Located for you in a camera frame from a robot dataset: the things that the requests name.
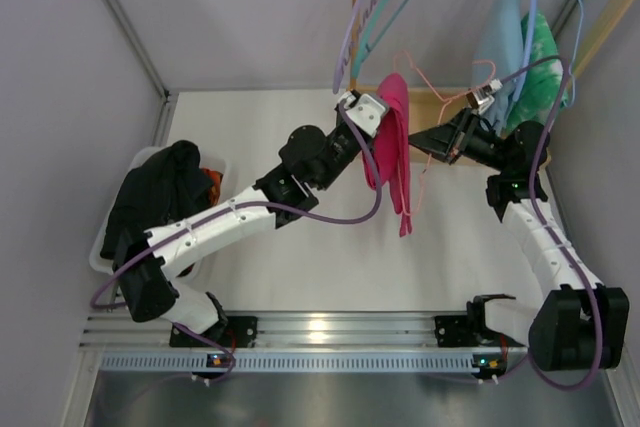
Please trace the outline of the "magenta trousers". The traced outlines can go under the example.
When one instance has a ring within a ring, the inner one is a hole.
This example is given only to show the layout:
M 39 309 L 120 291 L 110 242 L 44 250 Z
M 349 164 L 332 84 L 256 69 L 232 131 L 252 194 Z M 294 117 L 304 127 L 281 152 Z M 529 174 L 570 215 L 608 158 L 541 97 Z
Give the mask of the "magenta trousers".
M 409 92 L 404 78 L 389 74 L 376 95 L 389 105 L 373 145 L 373 158 L 383 185 L 389 187 L 394 212 L 400 216 L 399 237 L 412 233 L 410 216 Z

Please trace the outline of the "aluminium mounting rail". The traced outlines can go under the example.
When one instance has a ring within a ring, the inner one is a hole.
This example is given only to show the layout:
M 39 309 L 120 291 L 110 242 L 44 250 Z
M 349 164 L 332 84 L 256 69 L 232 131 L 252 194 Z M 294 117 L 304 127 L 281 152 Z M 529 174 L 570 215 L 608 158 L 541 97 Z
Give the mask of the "aluminium mounting rail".
M 84 348 L 164 349 L 179 336 L 163 319 L 136 323 L 123 311 L 91 314 Z M 462 312 L 232 312 L 225 346 L 266 349 L 463 348 L 501 345 L 502 336 L 472 334 Z

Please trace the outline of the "lilac plastic hanger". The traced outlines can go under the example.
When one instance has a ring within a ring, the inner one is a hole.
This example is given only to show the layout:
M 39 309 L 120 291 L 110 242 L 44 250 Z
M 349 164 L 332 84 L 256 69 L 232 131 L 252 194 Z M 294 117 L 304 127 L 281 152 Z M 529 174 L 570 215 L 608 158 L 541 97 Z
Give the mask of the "lilac plastic hanger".
M 351 17 L 335 62 L 332 80 L 333 94 L 337 94 L 340 91 L 345 79 L 351 75 L 351 63 L 356 57 L 359 35 L 363 25 L 367 23 L 367 20 L 363 19 L 364 14 L 362 11 L 369 3 L 370 0 L 354 0 L 353 2 Z

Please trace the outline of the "white plastic laundry basket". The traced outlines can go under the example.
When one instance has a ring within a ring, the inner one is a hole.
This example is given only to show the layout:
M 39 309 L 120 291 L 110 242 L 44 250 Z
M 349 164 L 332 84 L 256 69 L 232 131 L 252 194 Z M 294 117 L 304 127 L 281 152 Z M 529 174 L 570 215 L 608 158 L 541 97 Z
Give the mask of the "white plastic laundry basket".
M 160 152 L 161 150 L 164 150 L 164 147 L 148 146 L 141 149 L 131 160 L 128 170 L 131 171 L 135 168 L 140 167 L 150 157 L 152 157 L 157 152 Z M 222 174 L 221 185 L 219 188 L 219 192 L 220 192 L 219 203 L 223 203 L 224 201 L 228 200 L 233 196 L 235 192 L 235 188 L 237 186 L 237 174 L 230 161 L 224 158 L 221 158 L 219 156 L 202 154 L 200 167 L 213 170 Z M 109 214 L 111 212 L 111 209 L 114 203 L 115 203 L 115 200 L 112 200 L 110 206 L 106 210 L 104 219 L 101 223 L 98 233 L 96 234 L 93 246 L 90 250 L 89 260 L 88 260 L 89 266 L 94 271 L 102 274 L 107 274 L 107 275 L 112 273 L 112 261 L 102 258 L 100 256 L 100 251 L 103 246 Z

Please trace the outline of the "light blue trousers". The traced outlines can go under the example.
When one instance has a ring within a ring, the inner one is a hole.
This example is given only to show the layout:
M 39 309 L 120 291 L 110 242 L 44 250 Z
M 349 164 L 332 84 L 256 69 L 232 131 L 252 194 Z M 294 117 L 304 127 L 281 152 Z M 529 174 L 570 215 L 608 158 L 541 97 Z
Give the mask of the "light blue trousers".
M 509 102 L 516 84 L 514 80 L 504 82 L 503 78 L 516 72 L 523 60 L 520 21 L 520 0 L 494 0 L 474 53 L 475 60 L 490 60 L 495 64 L 495 77 L 503 84 L 494 96 L 494 103 L 484 113 L 498 133 L 506 126 Z

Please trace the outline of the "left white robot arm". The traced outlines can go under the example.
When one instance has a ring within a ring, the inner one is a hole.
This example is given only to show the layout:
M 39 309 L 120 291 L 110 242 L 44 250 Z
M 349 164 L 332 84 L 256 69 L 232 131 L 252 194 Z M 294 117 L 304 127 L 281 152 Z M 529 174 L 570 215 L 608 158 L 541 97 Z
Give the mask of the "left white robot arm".
M 315 191 L 328 189 L 343 171 L 362 157 L 375 164 L 371 146 L 388 106 L 378 98 L 348 93 L 337 106 L 330 133 L 313 125 L 294 130 L 279 150 L 279 164 L 226 202 L 174 223 L 131 232 L 120 241 L 114 276 L 131 319 L 159 318 L 211 340 L 227 325 L 223 308 L 210 292 L 183 284 L 189 266 L 251 235 L 277 230 L 306 217 L 334 225 L 356 225 L 370 219 L 332 218 L 314 213 Z

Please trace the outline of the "teal plastic hanger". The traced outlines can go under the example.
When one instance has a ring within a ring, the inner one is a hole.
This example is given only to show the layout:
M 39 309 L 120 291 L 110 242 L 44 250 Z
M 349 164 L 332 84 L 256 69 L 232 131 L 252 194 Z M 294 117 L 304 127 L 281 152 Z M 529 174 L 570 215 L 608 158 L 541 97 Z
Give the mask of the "teal plastic hanger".
M 363 25 L 359 35 L 356 57 L 351 63 L 350 79 L 356 80 L 359 77 L 364 63 L 409 2 L 410 0 L 370 0 L 369 5 L 363 9 L 363 19 L 367 23 Z

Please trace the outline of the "black garment in basket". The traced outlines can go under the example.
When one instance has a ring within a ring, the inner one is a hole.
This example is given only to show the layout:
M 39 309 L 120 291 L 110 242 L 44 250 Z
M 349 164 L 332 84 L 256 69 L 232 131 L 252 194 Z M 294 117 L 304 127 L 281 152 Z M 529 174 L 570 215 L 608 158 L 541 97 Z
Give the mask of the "black garment in basket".
M 113 260 L 121 234 L 163 226 L 210 208 L 210 180 L 196 144 L 180 140 L 127 173 L 111 209 L 100 256 Z

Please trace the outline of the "orange patterned garment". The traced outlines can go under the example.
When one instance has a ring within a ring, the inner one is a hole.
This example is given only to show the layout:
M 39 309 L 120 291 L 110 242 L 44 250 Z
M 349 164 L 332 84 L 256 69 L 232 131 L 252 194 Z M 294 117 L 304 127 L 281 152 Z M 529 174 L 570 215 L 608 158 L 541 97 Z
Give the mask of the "orange patterned garment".
M 210 207 L 214 207 L 219 203 L 220 195 L 221 195 L 221 184 L 224 175 L 216 170 L 211 170 L 207 168 L 201 168 L 201 171 L 207 176 L 210 180 L 211 185 L 207 190 L 207 198 Z

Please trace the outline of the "blue plastic hanger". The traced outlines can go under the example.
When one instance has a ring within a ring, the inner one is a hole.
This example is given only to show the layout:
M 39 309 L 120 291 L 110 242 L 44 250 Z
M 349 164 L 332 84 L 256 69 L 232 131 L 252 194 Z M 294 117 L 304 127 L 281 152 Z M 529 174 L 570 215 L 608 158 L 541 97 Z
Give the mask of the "blue plastic hanger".
M 533 49 L 533 39 L 536 25 L 538 0 L 529 0 L 529 10 L 527 13 L 526 31 L 524 34 L 522 67 L 529 65 Z M 521 96 L 526 81 L 526 72 L 521 73 L 515 80 L 515 89 L 511 97 L 512 104 L 515 104 Z

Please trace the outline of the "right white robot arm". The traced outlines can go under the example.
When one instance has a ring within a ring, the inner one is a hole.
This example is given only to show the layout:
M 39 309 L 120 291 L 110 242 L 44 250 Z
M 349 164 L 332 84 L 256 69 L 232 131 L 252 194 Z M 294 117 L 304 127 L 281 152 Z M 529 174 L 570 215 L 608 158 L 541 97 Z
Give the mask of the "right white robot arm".
M 553 217 L 538 175 L 549 138 L 541 123 L 525 121 L 500 138 L 465 108 L 449 122 L 410 135 L 409 143 L 436 160 L 460 157 L 495 169 L 486 198 L 521 248 L 543 295 L 527 306 L 512 294 L 482 295 L 467 305 L 479 331 L 500 333 L 528 348 L 546 372 L 619 365 L 630 303 L 582 263 Z

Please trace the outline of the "wooden clothes rack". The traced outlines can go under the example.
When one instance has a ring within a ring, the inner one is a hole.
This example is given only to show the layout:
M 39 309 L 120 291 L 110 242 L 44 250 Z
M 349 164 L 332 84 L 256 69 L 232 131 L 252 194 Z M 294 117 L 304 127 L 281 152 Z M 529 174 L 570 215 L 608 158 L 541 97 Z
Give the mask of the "wooden clothes rack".
M 356 6 L 357 0 L 353 0 L 352 13 L 359 17 L 360 10 Z M 617 26 L 622 22 L 626 14 L 629 12 L 634 3 L 639 0 L 607 0 L 602 6 L 598 17 L 590 25 L 582 41 L 578 42 L 576 47 L 576 59 L 574 61 L 572 72 L 574 74 L 573 81 L 567 84 L 568 88 L 575 87 L 574 84 L 589 69 L 594 59 L 606 45 L 608 40 L 615 32 Z M 457 87 L 442 88 L 441 91 L 433 89 L 433 85 L 426 82 L 426 87 L 409 88 L 409 110 L 413 117 L 410 118 L 409 127 L 422 130 L 427 127 L 434 127 L 436 121 L 452 118 L 463 107 L 463 100 L 466 95 L 464 89 Z M 348 83 L 350 89 L 356 89 L 360 92 L 372 93 L 377 87 L 372 85 L 360 84 L 357 79 L 351 77 Z M 410 157 L 414 162 L 425 162 L 426 165 L 435 162 L 429 160 L 427 154 L 419 153 L 418 150 L 412 148 Z

